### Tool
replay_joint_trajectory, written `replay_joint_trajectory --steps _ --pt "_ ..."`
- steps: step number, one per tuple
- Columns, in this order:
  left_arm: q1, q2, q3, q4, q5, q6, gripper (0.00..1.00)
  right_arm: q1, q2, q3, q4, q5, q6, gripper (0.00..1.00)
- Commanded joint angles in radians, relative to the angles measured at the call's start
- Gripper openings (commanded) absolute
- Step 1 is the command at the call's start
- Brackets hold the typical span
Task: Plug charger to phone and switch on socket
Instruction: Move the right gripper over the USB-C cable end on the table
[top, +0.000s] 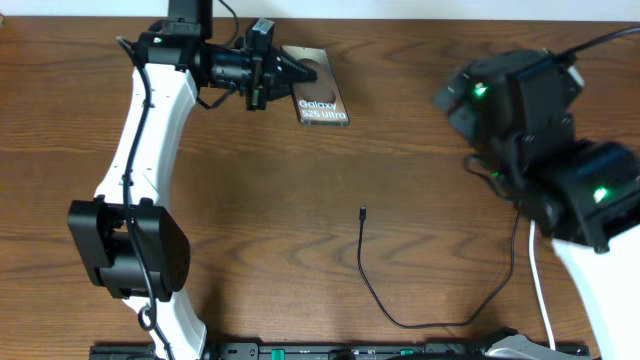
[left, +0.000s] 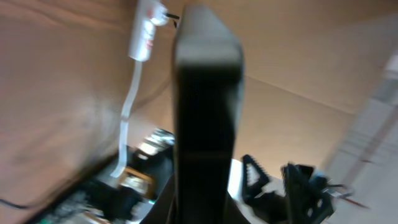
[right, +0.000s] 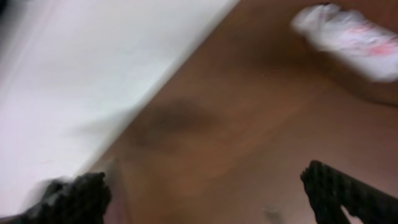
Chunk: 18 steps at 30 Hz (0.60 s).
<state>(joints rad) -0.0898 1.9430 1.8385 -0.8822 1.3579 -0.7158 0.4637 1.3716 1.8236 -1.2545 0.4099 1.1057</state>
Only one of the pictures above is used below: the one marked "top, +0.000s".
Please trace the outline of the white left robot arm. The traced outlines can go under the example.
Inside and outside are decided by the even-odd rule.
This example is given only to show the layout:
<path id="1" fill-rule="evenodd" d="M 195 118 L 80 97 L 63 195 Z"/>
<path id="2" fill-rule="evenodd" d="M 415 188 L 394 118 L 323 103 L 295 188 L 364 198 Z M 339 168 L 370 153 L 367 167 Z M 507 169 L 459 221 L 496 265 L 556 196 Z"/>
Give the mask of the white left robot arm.
<path id="1" fill-rule="evenodd" d="M 250 111 L 285 97 L 316 72 L 273 43 L 271 20 L 212 42 L 211 0 L 170 0 L 166 18 L 121 47 L 133 65 L 128 116 L 110 167 L 68 226 L 92 284 L 137 315 L 158 359 L 199 359 L 207 329 L 185 283 L 190 244 L 170 214 L 170 187 L 186 120 L 204 88 L 240 95 Z"/>

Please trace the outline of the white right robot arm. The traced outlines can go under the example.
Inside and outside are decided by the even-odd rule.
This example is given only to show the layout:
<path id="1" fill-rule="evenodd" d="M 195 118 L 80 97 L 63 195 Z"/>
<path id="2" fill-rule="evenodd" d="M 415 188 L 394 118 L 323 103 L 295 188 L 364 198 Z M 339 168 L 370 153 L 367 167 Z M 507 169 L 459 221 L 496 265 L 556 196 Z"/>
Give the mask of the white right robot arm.
<path id="1" fill-rule="evenodd" d="M 584 82 L 572 54 L 516 49 L 471 62 L 434 105 L 549 237 L 605 359 L 639 355 L 639 158 L 576 135 Z"/>

